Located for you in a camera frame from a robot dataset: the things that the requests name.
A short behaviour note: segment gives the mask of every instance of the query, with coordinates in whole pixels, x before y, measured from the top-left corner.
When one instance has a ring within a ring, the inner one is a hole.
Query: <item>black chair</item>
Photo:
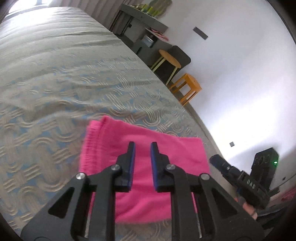
[[[178,73],[182,68],[186,65],[190,64],[191,58],[185,54],[178,46],[173,46],[167,52],[172,55],[181,65],[181,68],[177,69],[176,73]],[[169,77],[171,76],[172,72],[174,71],[174,66],[171,65],[168,61],[165,61],[159,68],[154,72],[158,78],[165,84]]]

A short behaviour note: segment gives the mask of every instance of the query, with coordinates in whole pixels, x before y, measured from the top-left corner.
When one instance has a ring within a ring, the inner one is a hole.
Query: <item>finger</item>
[[[249,215],[252,216],[253,219],[257,219],[258,214],[256,212],[256,209],[252,205],[245,202],[242,207]]]

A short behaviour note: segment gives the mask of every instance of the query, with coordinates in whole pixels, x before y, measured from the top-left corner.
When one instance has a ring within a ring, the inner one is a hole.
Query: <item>pink cloth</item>
[[[113,165],[120,154],[126,153],[130,141],[136,144],[133,185],[129,193],[116,193],[115,221],[150,223],[171,218],[170,194],[154,190],[150,144],[157,142],[170,163],[200,175],[210,173],[202,140],[163,134],[104,116],[91,121],[87,128],[79,171],[92,175]]]
[[[290,191],[286,192],[282,197],[282,202],[291,201],[296,194],[296,187],[292,188]]]

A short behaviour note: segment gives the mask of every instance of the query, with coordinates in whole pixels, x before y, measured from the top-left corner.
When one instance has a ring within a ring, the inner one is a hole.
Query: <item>gray blanket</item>
[[[213,148],[151,70],[81,10],[0,25],[0,211],[17,233],[75,175],[86,126],[103,115]],[[118,238],[169,236],[166,221],[117,227]]]

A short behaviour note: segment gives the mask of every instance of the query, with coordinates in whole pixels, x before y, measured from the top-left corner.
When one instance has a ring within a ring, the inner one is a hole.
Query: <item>human hand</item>
[[[250,204],[248,204],[247,202],[245,202],[245,203],[242,205],[242,208],[243,208],[248,214],[250,214],[251,217],[252,217],[254,220],[256,220],[256,219],[258,218],[258,214],[257,214],[257,212],[256,212],[256,209],[255,209],[252,205],[250,205]]]

